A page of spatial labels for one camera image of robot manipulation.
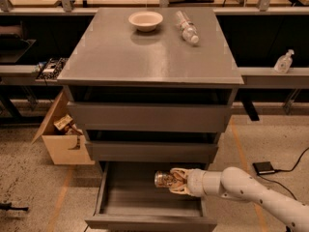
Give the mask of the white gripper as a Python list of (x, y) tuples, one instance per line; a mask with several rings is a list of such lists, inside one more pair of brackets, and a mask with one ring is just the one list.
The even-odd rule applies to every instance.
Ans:
[(203, 188), (203, 178), (205, 172), (200, 169), (185, 169), (185, 168), (172, 168), (170, 173), (182, 178), (187, 178), (187, 184), (181, 185), (176, 188), (169, 188), (174, 194), (191, 195), (195, 197), (202, 197), (205, 195)]

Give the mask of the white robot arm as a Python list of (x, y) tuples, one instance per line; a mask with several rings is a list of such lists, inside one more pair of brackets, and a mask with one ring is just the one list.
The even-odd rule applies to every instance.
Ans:
[(215, 195), (235, 201), (253, 202), (282, 221), (294, 232), (309, 232), (309, 206), (267, 188), (245, 171), (228, 167), (221, 172), (173, 168), (168, 178), (175, 194), (202, 197)]

